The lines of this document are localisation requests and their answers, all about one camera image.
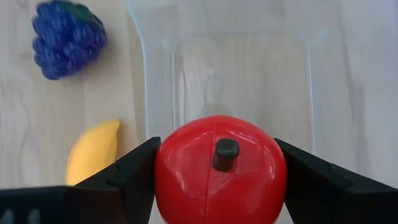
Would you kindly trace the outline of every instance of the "purple grapes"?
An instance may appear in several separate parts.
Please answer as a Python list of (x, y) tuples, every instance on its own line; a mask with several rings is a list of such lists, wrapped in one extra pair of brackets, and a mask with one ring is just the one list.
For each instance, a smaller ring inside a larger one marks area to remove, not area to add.
[(81, 4), (42, 2), (32, 23), (37, 34), (34, 60), (49, 80), (79, 72), (107, 43), (103, 23)]

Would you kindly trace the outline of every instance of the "plastic fruit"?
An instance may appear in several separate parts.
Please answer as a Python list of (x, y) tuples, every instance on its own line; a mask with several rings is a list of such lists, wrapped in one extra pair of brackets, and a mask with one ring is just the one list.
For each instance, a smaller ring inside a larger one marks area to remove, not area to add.
[(182, 126), (163, 142), (155, 162), (157, 205), (169, 224), (274, 223), (286, 178), (277, 143), (229, 116)]
[(78, 184), (115, 161), (119, 125), (119, 121), (108, 121), (87, 130), (77, 140), (68, 161), (67, 184)]
[(103, 23), (86, 6), (68, 1), (38, 4), (33, 28), (34, 59), (49, 80), (79, 72), (107, 43)]

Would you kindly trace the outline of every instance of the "red toy apple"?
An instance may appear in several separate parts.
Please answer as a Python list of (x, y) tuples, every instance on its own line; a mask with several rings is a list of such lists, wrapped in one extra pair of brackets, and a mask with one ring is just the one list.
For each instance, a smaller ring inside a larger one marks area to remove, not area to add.
[(277, 143), (229, 116), (182, 126), (164, 141), (155, 162), (156, 200), (169, 224), (274, 223), (286, 178)]

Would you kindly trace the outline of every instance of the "clear plastic container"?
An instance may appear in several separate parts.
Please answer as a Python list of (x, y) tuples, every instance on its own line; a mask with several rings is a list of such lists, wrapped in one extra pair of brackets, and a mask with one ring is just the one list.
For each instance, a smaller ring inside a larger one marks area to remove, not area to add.
[(398, 187), (393, 0), (127, 0), (147, 136), (211, 114)]

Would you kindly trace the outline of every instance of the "yellow banana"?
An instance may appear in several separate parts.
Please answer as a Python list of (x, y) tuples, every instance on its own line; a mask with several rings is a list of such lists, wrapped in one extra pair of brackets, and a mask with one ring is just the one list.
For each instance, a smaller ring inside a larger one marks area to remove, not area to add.
[(75, 143), (68, 161), (67, 184), (85, 180), (116, 159), (119, 121), (112, 120), (87, 130)]

